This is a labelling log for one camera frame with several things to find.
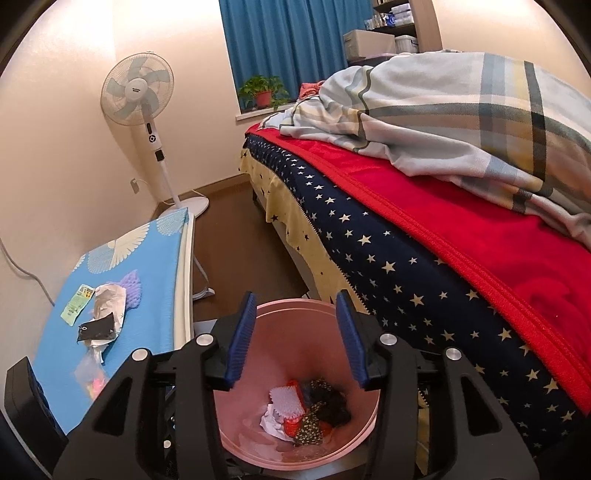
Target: fan blade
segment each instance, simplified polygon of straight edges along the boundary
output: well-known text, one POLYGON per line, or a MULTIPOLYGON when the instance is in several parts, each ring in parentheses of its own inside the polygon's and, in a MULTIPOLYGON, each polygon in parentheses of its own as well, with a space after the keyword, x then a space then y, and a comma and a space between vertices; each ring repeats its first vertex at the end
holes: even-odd
POLYGON ((107 92, 114 97, 121 98, 125 96, 125 87, 117 83, 115 79, 109 79, 109 83, 107 83, 107 92))
POLYGON ((142 78, 148 82, 148 85, 154 82, 170 82, 170 74, 168 73, 168 70, 155 70, 146 73, 142 78))
POLYGON ((113 115, 116 116, 117 118, 121 118, 122 120, 125 120, 127 117, 129 117, 134 112, 134 110, 137 107, 138 107, 138 102, 127 102, 123 106, 123 108, 114 112, 113 115))
POLYGON ((158 101, 158 96, 151 88, 148 88, 146 95, 142 100, 142 110, 146 108, 150 115, 154 115, 158 111, 159 107, 160 102, 158 101))
POLYGON ((131 65, 127 71, 128 80, 133 80, 139 77, 139 70, 144 63, 146 63, 146 60, 148 60, 148 57, 137 57, 131 61, 131 65))

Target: navy blue fabric with stars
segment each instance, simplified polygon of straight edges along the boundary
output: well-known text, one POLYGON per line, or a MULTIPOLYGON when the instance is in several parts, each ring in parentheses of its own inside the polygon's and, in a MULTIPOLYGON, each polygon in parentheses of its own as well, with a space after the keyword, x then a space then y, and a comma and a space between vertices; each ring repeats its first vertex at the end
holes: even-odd
POLYGON ((460 275, 300 157, 254 134, 246 148, 289 188, 384 330, 422 350, 461 349, 533 454, 581 425, 581 411, 539 358, 460 275))

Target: beige wall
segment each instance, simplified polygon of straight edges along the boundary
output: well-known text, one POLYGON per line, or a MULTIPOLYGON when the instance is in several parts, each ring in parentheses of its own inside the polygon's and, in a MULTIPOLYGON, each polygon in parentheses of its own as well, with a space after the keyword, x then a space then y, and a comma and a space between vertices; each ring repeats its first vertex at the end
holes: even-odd
MULTIPOLYGON (((157 118, 178 192, 235 175, 243 133, 217 0, 57 0, 0 78, 0 235, 55 297, 80 254, 147 221, 170 197, 145 139, 102 115, 115 63, 152 50, 171 64, 173 97, 157 118), (129 181, 145 178, 134 195, 129 181)), ((37 349, 50 306, 0 254, 4 372, 37 349)))
POLYGON ((529 60, 591 97, 591 79, 534 0, 433 0, 443 48, 529 60))

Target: window sill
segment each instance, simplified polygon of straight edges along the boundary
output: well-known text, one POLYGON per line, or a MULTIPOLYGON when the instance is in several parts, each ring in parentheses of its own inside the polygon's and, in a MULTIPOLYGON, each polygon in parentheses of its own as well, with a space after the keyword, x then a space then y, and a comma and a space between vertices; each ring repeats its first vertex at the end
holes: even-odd
POLYGON ((285 105, 281 105, 280 107, 275 110, 274 108, 265 108, 263 110, 254 110, 252 112, 241 113, 240 115, 236 116, 236 121, 246 120, 247 118, 255 118, 256 116, 267 116, 271 113, 277 112, 284 112, 288 108, 291 108, 295 105, 295 103, 286 103, 285 105))

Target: pink bucket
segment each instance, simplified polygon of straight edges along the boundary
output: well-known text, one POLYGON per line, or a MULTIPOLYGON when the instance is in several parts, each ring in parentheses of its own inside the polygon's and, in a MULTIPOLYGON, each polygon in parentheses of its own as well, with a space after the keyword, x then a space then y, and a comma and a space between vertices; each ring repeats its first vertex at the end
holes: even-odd
POLYGON ((258 307, 242 378, 230 392, 215 392, 224 448, 272 470, 314 468, 354 450, 374 429, 378 399, 379 392, 361 390, 351 375, 334 305, 300 299, 258 307), (294 446, 263 431, 270 389, 321 377, 345 394, 349 424, 334 429, 323 445, 294 446))

